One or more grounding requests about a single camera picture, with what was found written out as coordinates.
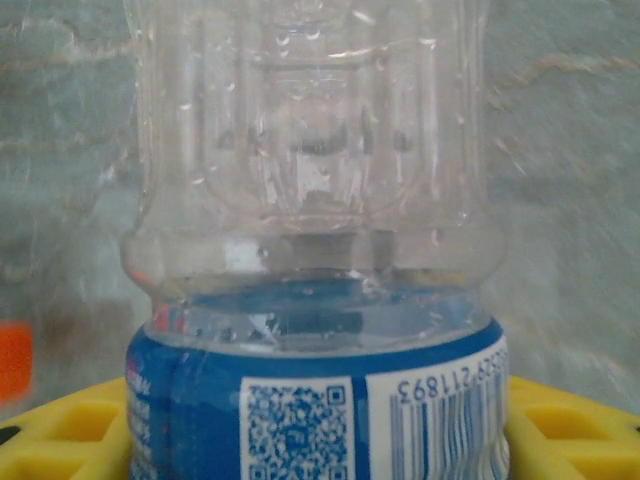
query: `barcode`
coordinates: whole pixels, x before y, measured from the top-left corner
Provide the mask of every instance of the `barcode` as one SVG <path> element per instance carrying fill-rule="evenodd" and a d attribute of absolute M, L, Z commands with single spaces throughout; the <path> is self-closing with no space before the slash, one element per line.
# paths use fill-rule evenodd
<path fill-rule="evenodd" d="M 505 478 L 505 388 L 498 373 L 433 401 L 403 404 L 399 395 L 391 396 L 392 480 Z"/>
<path fill-rule="evenodd" d="M 388 392 L 371 407 L 384 401 L 388 412 L 372 425 L 372 478 L 506 479 L 507 382 L 503 341 L 448 364 L 370 377 L 370 400 Z M 376 460 L 385 450 L 390 465 Z"/>

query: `qr code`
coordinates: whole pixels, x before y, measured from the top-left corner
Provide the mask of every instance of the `qr code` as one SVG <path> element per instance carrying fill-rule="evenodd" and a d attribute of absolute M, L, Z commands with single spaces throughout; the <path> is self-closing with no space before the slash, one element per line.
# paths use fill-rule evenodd
<path fill-rule="evenodd" d="M 351 388 L 332 380 L 243 382 L 244 480 L 354 478 Z"/>

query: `rectangular hole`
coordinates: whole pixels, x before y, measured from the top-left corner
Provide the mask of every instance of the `rectangular hole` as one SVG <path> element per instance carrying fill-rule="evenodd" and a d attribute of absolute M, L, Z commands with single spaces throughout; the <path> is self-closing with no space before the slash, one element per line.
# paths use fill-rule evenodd
<path fill-rule="evenodd" d="M 107 402 L 83 402 L 65 414 L 47 439 L 99 442 L 118 413 L 120 408 Z"/>
<path fill-rule="evenodd" d="M 81 461 L 55 458 L 20 458 L 0 472 L 2 480 L 70 480 L 80 467 Z"/>
<path fill-rule="evenodd" d="M 636 458 L 592 458 L 571 460 L 586 480 L 640 480 L 640 461 Z"/>
<path fill-rule="evenodd" d="M 528 408 L 527 416 L 549 440 L 607 440 L 609 437 L 578 410 L 559 406 Z"/>

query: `gray marble surface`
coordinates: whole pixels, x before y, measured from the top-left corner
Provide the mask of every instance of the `gray marble surface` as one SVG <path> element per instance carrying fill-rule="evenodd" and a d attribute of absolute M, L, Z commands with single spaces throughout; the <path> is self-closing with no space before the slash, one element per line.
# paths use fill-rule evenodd
<path fill-rule="evenodd" d="M 640 2 L 495 0 L 486 50 L 510 250 L 484 296 L 513 371 L 640 413 Z M 118 255 L 133 75 L 119 1 L 0 4 L 0 315 L 36 343 L 20 408 L 120 375 L 148 315 Z"/>

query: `plastic bottle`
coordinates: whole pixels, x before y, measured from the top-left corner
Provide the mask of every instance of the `plastic bottle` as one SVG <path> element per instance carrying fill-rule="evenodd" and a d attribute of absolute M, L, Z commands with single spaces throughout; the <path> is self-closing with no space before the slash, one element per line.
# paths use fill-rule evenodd
<path fill-rule="evenodd" d="M 132 479 L 504 480 L 479 0 L 130 0 Z"/>

